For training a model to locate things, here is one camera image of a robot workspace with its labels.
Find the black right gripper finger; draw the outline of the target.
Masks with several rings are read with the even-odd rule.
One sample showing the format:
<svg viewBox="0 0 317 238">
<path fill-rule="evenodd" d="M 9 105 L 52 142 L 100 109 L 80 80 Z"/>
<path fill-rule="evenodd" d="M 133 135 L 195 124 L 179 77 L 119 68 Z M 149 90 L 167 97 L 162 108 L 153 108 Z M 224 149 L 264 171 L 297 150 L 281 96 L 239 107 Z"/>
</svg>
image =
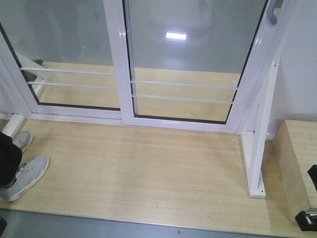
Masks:
<svg viewBox="0 0 317 238">
<path fill-rule="evenodd" d="M 308 170 L 308 174 L 314 184 L 315 189 L 317 190 L 317 165 L 312 165 Z"/>
<path fill-rule="evenodd" d="M 302 231 L 316 231 L 317 230 L 317 210 L 300 211 L 295 220 Z"/>
</svg>

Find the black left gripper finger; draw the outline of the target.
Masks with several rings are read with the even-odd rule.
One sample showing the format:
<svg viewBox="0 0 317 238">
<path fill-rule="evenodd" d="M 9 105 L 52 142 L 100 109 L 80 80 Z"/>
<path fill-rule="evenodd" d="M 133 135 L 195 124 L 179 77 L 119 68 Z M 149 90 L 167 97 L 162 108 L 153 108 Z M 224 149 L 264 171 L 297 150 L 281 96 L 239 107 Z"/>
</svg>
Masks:
<svg viewBox="0 0 317 238">
<path fill-rule="evenodd" d="M 0 236 L 2 236 L 6 226 L 7 226 L 6 220 L 3 217 L 0 217 Z"/>
</svg>

